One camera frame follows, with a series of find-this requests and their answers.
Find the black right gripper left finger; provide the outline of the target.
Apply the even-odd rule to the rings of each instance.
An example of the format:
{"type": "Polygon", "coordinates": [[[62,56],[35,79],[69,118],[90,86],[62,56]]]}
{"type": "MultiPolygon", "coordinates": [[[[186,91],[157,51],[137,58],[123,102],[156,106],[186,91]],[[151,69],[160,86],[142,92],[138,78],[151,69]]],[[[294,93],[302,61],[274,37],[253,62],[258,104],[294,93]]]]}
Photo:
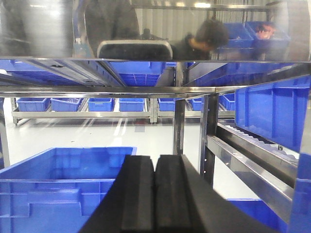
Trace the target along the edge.
{"type": "Polygon", "coordinates": [[[154,227],[154,167],[149,156],[127,155],[106,196],[82,233],[151,233],[154,227]]]}

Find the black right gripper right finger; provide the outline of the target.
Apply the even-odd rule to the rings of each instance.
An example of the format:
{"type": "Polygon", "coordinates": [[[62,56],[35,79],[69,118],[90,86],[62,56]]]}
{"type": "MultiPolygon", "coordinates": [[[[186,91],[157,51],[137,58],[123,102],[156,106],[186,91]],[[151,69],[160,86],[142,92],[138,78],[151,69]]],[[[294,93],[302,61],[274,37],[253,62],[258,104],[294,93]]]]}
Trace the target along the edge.
{"type": "Polygon", "coordinates": [[[273,233],[222,198],[185,156],[161,155],[155,170],[155,232],[273,233]]]}

